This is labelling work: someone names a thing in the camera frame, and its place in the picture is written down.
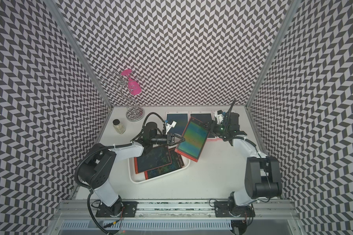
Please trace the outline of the white plastic storage box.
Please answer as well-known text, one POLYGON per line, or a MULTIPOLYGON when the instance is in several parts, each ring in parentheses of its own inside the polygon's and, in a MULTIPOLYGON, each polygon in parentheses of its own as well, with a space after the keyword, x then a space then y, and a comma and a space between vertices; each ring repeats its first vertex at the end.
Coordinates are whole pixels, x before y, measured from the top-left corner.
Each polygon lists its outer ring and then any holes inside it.
POLYGON ((191 163, 190 159, 185 158, 183 156, 181 156, 181 157, 182 157, 182 159, 184 161, 184 164, 185 164, 185 166, 183 168, 175 170, 175 171, 167 173, 167 174, 164 174, 162 176, 158 176, 158 177, 153 178, 153 179, 149 179, 149 180, 146 180, 145 172, 142 172, 142 173, 139 173, 139 174, 135 173, 134 158, 130 158, 127 161, 128 162, 129 179, 134 184, 142 184, 142 183, 147 183, 147 182, 150 182, 150 181, 158 180, 158 179, 166 177, 166 176, 170 176, 170 175, 175 174, 177 172, 181 172, 181 171, 187 169, 190 166, 190 163, 191 163))

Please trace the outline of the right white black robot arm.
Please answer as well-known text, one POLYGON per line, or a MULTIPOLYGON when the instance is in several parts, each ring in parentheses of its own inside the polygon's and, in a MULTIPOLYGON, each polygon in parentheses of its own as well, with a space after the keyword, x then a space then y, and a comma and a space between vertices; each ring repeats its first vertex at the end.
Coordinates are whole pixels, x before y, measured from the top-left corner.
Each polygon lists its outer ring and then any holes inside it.
POLYGON ((246 160, 244 187, 232 192, 228 197, 227 208, 230 216, 251 216, 250 206, 256 201, 269 202, 280 197, 282 183, 279 162, 260 151, 257 144, 240 130, 239 115, 230 111, 214 112, 211 130, 213 134, 237 149, 246 160))

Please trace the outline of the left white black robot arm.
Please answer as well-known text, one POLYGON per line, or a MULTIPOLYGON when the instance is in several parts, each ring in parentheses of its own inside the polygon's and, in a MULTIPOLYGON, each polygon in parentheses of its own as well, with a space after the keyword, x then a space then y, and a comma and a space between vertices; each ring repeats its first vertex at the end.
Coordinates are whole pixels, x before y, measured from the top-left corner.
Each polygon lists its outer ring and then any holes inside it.
POLYGON ((141 173, 172 162, 169 147, 184 141, 183 137, 170 133, 177 125, 163 123, 163 131, 159 132, 155 122, 143 125, 139 135, 126 145, 95 145, 77 166, 76 182, 87 188, 100 199, 99 212, 107 217, 118 216, 123 209, 122 199, 112 187, 109 176, 116 161, 133 158, 135 169, 141 173))

